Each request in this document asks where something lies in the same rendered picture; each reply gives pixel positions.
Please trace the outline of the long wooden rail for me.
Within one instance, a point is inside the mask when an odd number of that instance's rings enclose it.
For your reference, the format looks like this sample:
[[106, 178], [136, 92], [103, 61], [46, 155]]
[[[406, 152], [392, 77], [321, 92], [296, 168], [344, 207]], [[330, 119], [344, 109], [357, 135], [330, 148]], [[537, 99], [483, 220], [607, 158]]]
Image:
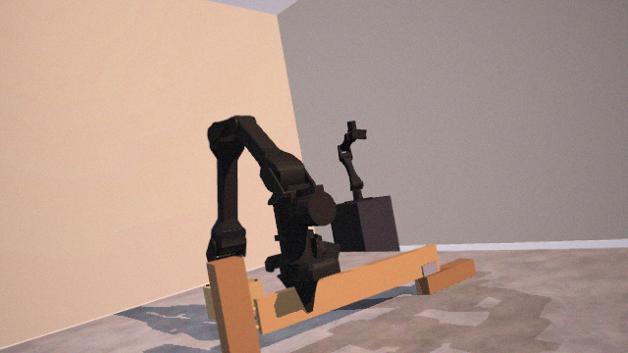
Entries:
[[294, 325], [423, 277], [422, 265], [434, 261], [440, 271], [436, 244], [322, 278], [317, 283], [310, 313], [294, 286], [252, 298], [259, 332], [265, 334]]

